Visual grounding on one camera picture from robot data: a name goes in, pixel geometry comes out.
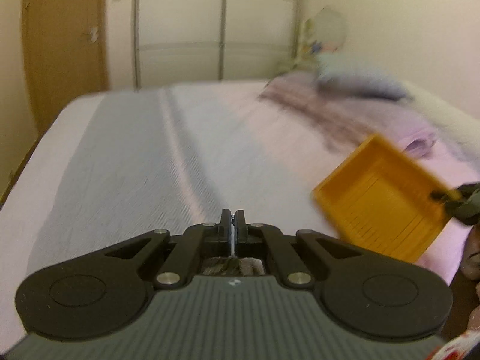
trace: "bed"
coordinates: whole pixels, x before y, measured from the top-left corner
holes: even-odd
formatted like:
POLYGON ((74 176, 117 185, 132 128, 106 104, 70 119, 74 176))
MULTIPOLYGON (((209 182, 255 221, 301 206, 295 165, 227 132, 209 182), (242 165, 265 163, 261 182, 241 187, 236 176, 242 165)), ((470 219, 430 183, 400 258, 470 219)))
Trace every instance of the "bed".
MULTIPOLYGON (((25 335, 14 295, 28 274, 135 235, 180 234, 229 208, 286 234, 337 236, 310 193, 349 152, 321 150, 309 120, 259 101, 265 84, 106 92, 62 111, 0 211, 0 352, 25 335)), ((447 185, 478 180, 469 162, 438 166, 446 146, 433 149, 420 162, 447 185)), ((468 232, 449 223, 421 264, 450 283, 468 232)))

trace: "wardrobe door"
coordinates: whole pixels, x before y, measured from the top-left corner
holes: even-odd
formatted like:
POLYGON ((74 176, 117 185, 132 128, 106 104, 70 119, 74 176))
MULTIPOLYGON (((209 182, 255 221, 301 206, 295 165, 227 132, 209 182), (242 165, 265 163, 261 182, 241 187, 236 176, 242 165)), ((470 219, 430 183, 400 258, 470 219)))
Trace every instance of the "wardrobe door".
POLYGON ((226 0, 225 79, 270 78, 291 56, 296 0, 226 0))
POLYGON ((138 0, 141 87, 217 80, 222 0, 138 0))

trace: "blurry object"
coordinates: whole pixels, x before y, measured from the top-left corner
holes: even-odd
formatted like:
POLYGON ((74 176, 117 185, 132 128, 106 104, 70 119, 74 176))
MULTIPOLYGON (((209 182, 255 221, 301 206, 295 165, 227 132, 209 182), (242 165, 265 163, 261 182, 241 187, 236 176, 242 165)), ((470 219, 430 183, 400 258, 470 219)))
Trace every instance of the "blurry object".
POLYGON ((350 95, 398 100, 410 97, 402 82, 382 69, 342 54, 319 54, 319 85, 350 95))
POLYGON ((463 275, 472 281, 480 280, 480 228, 479 225, 472 227, 469 236, 466 238, 463 249, 460 270, 463 275))
POLYGON ((104 0, 24 0, 25 71, 45 132, 74 98, 107 89, 104 0))
POLYGON ((450 220, 430 199, 432 191, 448 193, 448 188, 373 135, 313 190, 313 197, 348 242, 414 263, 450 220))
POLYGON ((456 199, 436 192, 432 197, 443 201, 445 212, 467 226, 480 222, 480 183, 464 184, 454 190, 456 199))
POLYGON ((327 5, 305 21, 300 42, 300 54, 305 57, 323 52, 334 52, 347 39, 347 22, 339 12, 327 5))
POLYGON ((310 72, 295 71, 268 83, 261 94, 311 118, 333 148, 359 146, 380 132, 410 157, 431 152, 438 132, 422 116, 405 106, 383 99, 349 97, 317 87, 310 72))
MULTIPOLYGON (((454 221, 449 223, 449 225, 451 224, 458 225, 454 221)), ((479 305, 479 297, 477 296, 475 287, 475 283, 468 280, 460 270, 457 271, 450 284, 450 289, 453 294, 453 304, 450 315, 441 332, 441 337, 444 340, 453 340, 467 329, 469 316, 479 305)))
POLYGON ((202 275, 207 276, 263 276, 265 268, 261 259, 253 257, 238 258, 211 257, 203 260, 202 275))
MULTIPOLYGON (((480 300, 480 283, 477 284, 475 289, 478 299, 480 300)), ((474 309, 474 311, 472 311, 472 313, 470 314, 468 328, 472 330, 478 330, 478 332, 480 333, 480 306, 474 309)))
POLYGON ((297 57, 282 61, 277 74, 293 70, 315 71, 319 53, 332 53, 340 49, 347 38, 347 22, 341 13, 327 5, 314 17, 307 19, 300 29, 297 57))
POLYGON ((409 108, 424 115, 441 133, 456 142, 466 159, 475 163, 480 171, 480 120, 411 82, 403 81, 403 84, 412 96, 409 108))
POLYGON ((480 332, 467 330, 446 343, 427 360, 478 360, 480 358, 480 332))

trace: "white bedsheet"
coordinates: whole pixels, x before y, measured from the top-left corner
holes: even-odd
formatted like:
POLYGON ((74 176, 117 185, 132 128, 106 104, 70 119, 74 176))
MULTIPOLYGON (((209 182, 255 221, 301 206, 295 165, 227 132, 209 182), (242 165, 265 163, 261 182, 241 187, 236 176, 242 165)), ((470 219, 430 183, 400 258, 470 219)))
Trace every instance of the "white bedsheet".
MULTIPOLYGON (((199 99, 202 94, 216 96, 226 107, 234 108, 238 117, 244 118, 249 128, 256 131, 257 143, 270 152, 272 158, 281 159, 313 189, 324 177, 323 173, 332 171, 347 154, 325 157, 323 154, 311 152, 311 147, 322 141, 320 132, 312 131, 309 123, 299 115, 279 112, 276 104, 258 103, 256 96, 264 85, 264 82, 202 86, 192 84, 174 90, 174 93, 179 96, 199 96, 199 99), (238 99, 244 99, 244 107, 238 108, 235 105, 238 99), (290 125, 287 142, 282 145, 272 144, 278 139, 278 132, 285 129, 286 123, 290 125), (321 172, 316 164, 322 164, 321 172)), ((0 310, 3 312, 0 323, 0 352, 7 350, 25 334, 12 307, 15 291, 26 276, 29 254, 39 230, 52 210, 63 173, 104 96, 105 94, 83 96, 63 110, 42 138, 0 211, 0 310)), ((446 148, 442 145, 436 145, 435 150, 439 155, 446 153, 446 148)), ((436 166, 440 169, 438 164, 432 161, 437 160, 422 160, 422 164, 428 168, 436 166)), ((452 166, 458 164, 450 165, 440 174, 437 172, 448 185, 453 187, 477 180, 478 174, 467 163, 457 168, 454 174, 451 172, 452 166)), ((244 207, 230 207, 232 210, 242 208, 244 207)), ((253 219, 249 218, 248 212, 246 214, 247 221, 253 219)), ((265 221, 265 218, 254 221, 265 221)), ((322 226, 325 226, 326 233, 333 233, 330 226, 322 226)), ((468 228, 458 223, 449 223, 422 257, 422 264, 450 283, 457 271, 467 233, 468 228)))

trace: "pink blanket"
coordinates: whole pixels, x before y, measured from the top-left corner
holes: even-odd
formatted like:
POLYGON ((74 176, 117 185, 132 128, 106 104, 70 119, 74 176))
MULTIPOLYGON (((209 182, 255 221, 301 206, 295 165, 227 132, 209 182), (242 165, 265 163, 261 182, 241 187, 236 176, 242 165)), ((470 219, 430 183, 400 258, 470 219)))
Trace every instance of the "pink blanket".
POLYGON ((358 146, 376 131, 411 157, 420 158, 431 151, 438 137, 433 126, 406 106, 320 90, 310 73, 279 76, 268 83, 261 96, 311 118, 329 147, 358 146))

